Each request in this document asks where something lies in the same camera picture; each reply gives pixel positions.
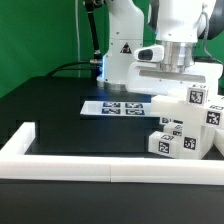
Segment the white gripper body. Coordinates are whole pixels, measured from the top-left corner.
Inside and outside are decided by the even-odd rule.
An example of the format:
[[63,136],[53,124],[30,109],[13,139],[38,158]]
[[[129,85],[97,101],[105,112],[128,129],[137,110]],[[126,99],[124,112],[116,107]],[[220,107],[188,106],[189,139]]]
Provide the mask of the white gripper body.
[[195,62],[183,72],[161,71],[156,63],[134,62],[127,75],[129,92],[148,95],[167,95],[171,89],[185,90],[193,84],[208,85],[210,94],[218,93],[218,79],[223,66],[217,63]]

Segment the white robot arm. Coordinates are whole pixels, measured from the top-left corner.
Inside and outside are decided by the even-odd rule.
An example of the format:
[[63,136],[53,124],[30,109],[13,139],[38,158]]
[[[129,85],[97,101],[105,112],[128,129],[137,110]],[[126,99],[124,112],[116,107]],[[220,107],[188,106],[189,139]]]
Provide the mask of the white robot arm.
[[133,0],[105,0],[109,50],[103,57],[102,88],[165,95],[205,84],[218,92],[223,66],[198,59],[194,47],[224,31],[224,0],[150,0],[144,14]]

